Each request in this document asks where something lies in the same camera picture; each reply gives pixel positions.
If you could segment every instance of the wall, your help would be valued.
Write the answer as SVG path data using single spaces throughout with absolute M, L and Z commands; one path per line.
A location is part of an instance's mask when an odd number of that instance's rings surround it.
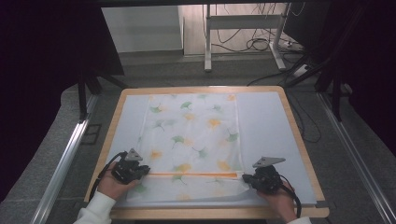
M 178 6 L 102 8 L 117 52 L 182 49 Z

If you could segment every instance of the metal rail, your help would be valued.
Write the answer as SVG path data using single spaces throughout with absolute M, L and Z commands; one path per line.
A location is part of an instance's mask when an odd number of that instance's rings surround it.
M 361 154 L 359 153 L 358 149 L 353 144 L 352 139 L 349 137 L 347 130 L 345 129 L 342 122 L 338 121 L 335 117 L 334 113 L 332 112 L 332 106 L 325 95 L 325 93 L 318 93 L 318 98 L 322 102 L 322 105 L 330 118 L 332 126 L 334 127 L 335 131 L 338 134 L 346 152 L 351 159 L 353 165 L 355 166 L 359 176 L 361 177 L 361 181 L 363 182 L 364 187 L 366 187 L 368 193 L 370 194 L 375 206 L 384 219 L 386 224 L 394 224 L 396 223 L 396 216 L 393 212 L 389 201 L 385 194 L 383 193 L 381 187 L 373 178 L 372 174 L 370 173 L 368 167 L 366 166 Z
M 90 118 L 92 116 L 92 111 L 96 105 L 98 96 L 92 95 L 89 102 L 87 103 L 87 118 L 81 123 L 78 123 L 73 134 L 64 150 L 58 166 L 50 180 L 43 197 L 41 198 L 40 204 L 35 210 L 35 214 L 30 221 L 31 224 L 44 224 L 50 215 L 53 204 L 58 196 L 58 193 L 64 183 L 67 172 L 69 171 L 70 165 L 76 155 L 79 143 L 81 142 L 82 135 L 84 134 Z

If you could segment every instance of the green leaf print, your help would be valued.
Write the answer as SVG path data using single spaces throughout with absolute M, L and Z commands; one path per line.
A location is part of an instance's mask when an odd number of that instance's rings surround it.
M 154 128 L 162 128 L 163 131 L 165 132 L 165 129 L 163 128 L 163 119 L 157 120 L 155 122 Z
M 143 186 L 142 184 L 137 185 L 136 187 L 134 187 L 134 191 L 138 192 L 138 193 L 143 193 L 147 190 L 148 188 L 146 188 L 145 186 Z
M 220 186 L 224 186 L 224 180 L 222 180 L 218 177 L 215 177 L 214 180 L 208 181 L 206 183 L 216 183 L 216 184 L 219 184 Z
M 183 138 L 182 136 L 180 136 L 180 135 L 173 137 L 172 140 L 175 141 L 175 143 L 174 143 L 174 145 L 172 146 L 172 148 L 175 147 L 175 144 L 176 144 L 176 143 L 184 143 L 184 138 Z
M 197 151 L 197 152 L 198 152 L 199 158 L 201 158 L 201 159 L 206 158 L 206 156 L 207 156 L 207 152 L 206 152 L 207 148 L 206 148 L 206 147 L 202 148 L 201 150 L 197 150 L 197 149 L 195 149 L 195 148 L 192 148 L 192 149 L 193 149 L 194 151 Z
M 172 182 L 175 182 L 175 181 L 177 181 L 177 180 L 180 180 L 181 183 L 183 183 L 184 185 L 187 185 L 187 184 L 181 179 L 181 177 L 183 177 L 183 175 L 174 175 L 174 176 L 172 177 Z
M 206 97 L 207 97 L 207 95 L 206 95 L 206 94 L 199 94 L 199 95 L 198 95 L 198 99 L 205 100 L 205 99 L 206 99 Z
M 158 113 L 161 112 L 161 109 L 160 109 L 159 106 L 156 106 L 156 107 L 151 106 L 151 107 L 149 108 L 149 110 L 151 110 L 151 112 L 153 112 L 153 113 L 155 113 L 155 114 L 158 114 Z
M 175 119 L 169 119 L 166 122 L 164 122 L 164 125 L 169 125 L 169 126 L 173 126 L 174 124 L 176 124 L 177 121 Z
M 192 102 L 190 102 L 190 101 L 185 102 L 184 104 L 182 104 L 182 105 L 180 106 L 180 109 L 188 108 L 189 110 L 191 110 L 191 109 L 190 109 L 190 105 L 191 105 L 191 104 L 192 104 Z
M 220 105 L 213 105 L 213 109 L 216 110 L 216 111 L 218 111 L 219 113 L 222 112 L 221 106 L 220 106 Z
M 234 142 L 236 139 L 238 139 L 238 136 L 238 133 L 230 133 L 230 136 L 226 140 L 227 142 Z

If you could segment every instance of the cloth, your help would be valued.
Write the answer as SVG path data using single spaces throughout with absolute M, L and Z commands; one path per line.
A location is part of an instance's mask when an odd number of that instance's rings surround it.
M 150 95 L 136 151 L 150 172 L 128 202 L 234 197 L 249 187 L 234 94 Z
M 288 224 L 311 224 L 311 220 L 309 217 L 300 217 L 289 222 Z
M 110 224 L 110 210 L 116 201 L 96 191 L 86 208 L 81 208 L 75 224 Z

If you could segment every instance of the wooden frame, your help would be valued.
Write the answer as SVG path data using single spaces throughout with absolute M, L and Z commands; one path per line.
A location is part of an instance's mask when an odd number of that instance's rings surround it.
M 176 88 L 145 88 L 127 89 L 121 93 L 119 102 L 111 120 L 104 145 L 96 168 L 92 175 L 91 184 L 87 191 L 85 201 L 90 195 L 93 182 L 105 166 L 106 158 L 113 141 L 117 125 L 126 97 L 128 95 L 139 94 L 170 94 L 170 93 L 238 93 L 238 92 L 266 92 L 276 91 L 279 94 L 286 116 L 289 120 L 291 130 L 303 159 L 305 169 L 311 181 L 315 196 L 318 202 L 325 201 L 323 192 L 320 188 L 317 176 L 306 151 L 303 139 L 298 130 L 296 121 L 291 112 L 291 108 L 285 92 L 278 86 L 256 86 L 256 87 L 176 87 Z M 327 217 L 328 207 L 303 206 L 302 217 Z M 114 208 L 110 213 L 113 219 L 268 219 L 276 218 L 276 214 L 268 206 L 238 207 L 238 208 Z

